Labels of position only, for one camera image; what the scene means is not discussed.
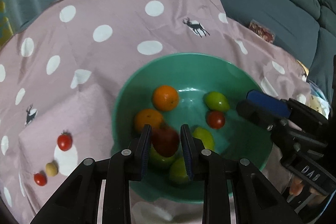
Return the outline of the person's right hand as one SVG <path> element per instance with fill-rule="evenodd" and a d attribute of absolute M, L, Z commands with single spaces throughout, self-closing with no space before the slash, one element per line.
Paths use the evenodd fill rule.
<path fill-rule="evenodd" d="M 293 176 L 289 188 L 289 194 L 292 196 L 298 196 L 304 188 L 303 181 Z M 315 206 L 320 204 L 322 201 L 326 199 L 326 196 L 323 196 L 321 193 L 317 192 L 314 188 L 310 188 L 309 192 L 314 195 L 314 197 L 309 201 L 310 206 Z"/>

